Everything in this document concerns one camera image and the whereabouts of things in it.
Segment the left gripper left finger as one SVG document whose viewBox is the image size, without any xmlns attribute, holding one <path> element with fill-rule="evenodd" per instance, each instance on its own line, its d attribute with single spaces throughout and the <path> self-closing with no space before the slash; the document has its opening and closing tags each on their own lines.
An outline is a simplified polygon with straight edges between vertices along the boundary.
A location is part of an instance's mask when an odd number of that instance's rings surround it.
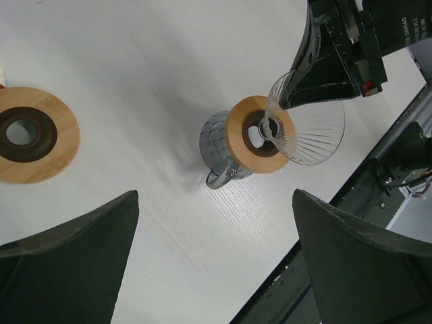
<svg viewBox="0 0 432 324">
<path fill-rule="evenodd" d="M 1 245 L 2 323 L 110 323 L 138 224 L 138 193 Z"/>
</svg>

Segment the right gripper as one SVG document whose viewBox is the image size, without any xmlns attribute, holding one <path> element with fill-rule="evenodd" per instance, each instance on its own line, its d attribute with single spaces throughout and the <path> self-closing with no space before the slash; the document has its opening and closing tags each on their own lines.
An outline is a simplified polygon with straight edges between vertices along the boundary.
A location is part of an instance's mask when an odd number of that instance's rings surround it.
<svg viewBox="0 0 432 324">
<path fill-rule="evenodd" d="M 282 107 L 375 95 L 383 58 L 430 38 L 430 1 L 309 1 Z"/>
</svg>

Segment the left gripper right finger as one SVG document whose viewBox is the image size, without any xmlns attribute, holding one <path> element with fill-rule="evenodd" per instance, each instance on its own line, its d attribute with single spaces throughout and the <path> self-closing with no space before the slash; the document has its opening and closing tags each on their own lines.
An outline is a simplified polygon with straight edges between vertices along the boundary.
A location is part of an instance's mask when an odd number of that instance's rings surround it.
<svg viewBox="0 0 432 324">
<path fill-rule="evenodd" d="M 431 244 L 304 190 L 292 207 L 322 323 L 430 323 Z"/>
</svg>

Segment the clear glass dripper cone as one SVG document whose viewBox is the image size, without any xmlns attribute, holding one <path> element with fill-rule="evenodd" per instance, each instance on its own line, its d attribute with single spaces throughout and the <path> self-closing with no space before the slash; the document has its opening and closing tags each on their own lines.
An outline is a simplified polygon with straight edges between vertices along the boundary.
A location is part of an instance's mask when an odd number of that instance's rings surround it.
<svg viewBox="0 0 432 324">
<path fill-rule="evenodd" d="M 283 109 L 283 87 L 293 74 L 280 76 L 269 91 L 259 133 L 290 161 L 318 165 L 337 151 L 344 138 L 344 106 L 341 101 L 330 101 Z"/>
</svg>

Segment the glass coffee server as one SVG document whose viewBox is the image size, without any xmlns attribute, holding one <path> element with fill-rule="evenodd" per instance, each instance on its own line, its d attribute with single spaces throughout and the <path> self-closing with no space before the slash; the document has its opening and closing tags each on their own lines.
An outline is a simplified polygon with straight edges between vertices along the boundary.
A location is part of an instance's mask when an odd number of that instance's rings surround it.
<svg viewBox="0 0 432 324">
<path fill-rule="evenodd" d="M 252 175 L 240 167 L 230 153 L 225 135 L 229 111 L 212 115 L 202 127 L 199 136 L 200 155 L 210 172 L 205 180 L 208 188 L 217 190 L 231 180 L 242 180 Z"/>
</svg>

